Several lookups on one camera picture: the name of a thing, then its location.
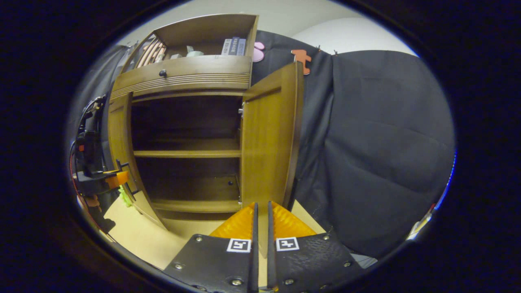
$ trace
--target black metal plate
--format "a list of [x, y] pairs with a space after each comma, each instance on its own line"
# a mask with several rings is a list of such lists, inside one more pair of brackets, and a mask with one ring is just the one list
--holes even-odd
[[275, 251], [279, 293], [327, 292], [363, 271], [332, 233], [299, 237], [297, 241], [298, 250]]
[[[227, 252], [229, 242], [229, 238], [195, 234], [164, 272], [209, 292], [246, 293], [253, 254]], [[176, 264], [183, 268], [176, 269]], [[242, 284], [232, 285], [234, 279], [241, 280]]]

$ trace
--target wooden cabinet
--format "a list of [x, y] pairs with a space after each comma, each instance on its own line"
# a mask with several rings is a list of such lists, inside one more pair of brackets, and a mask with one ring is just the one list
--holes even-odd
[[[247, 25], [239, 29], [238, 23]], [[220, 54], [232, 36], [246, 38], [248, 45], [245, 56], [205, 52], [140, 67], [129, 61], [114, 84], [108, 117], [112, 159], [129, 163], [127, 192], [140, 190], [134, 205], [159, 226], [163, 212], [209, 215], [236, 212], [253, 201], [289, 204], [302, 64], [288, 64], [250, 87], [256, 23], [257, 16], [218, 15], [160, 28], [154, 33], [168, 54], [183, 44], [199, 51], [196, 45], [204, 44], [207, 52]], [[162, 70], [166, 76], [159, 75]]]

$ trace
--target book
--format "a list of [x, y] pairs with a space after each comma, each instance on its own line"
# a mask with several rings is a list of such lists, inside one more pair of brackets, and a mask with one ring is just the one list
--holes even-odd
[[244, 49], [246, 48], [246, 39], [239, 39], [237, 46], [237, 56], [244, 56]]
[[221, 55], [228, 55], [230, 52], [231, 39], [226, 39], [224, 45], [222, 45]]
[[230, 52], [228, 55], [237, 55], [237, 47], [239, 46], [239, 37], [234, 36], [231, 40]]

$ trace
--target pink object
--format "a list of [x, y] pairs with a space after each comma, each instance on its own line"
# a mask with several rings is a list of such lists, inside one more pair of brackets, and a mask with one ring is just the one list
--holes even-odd
[[264, 59], [264, 52], [261, 50], [264, 50], [264, 44], [261, 42], [255, 42], [253, 45], [253, 62], [259, 62], [262, 59]]

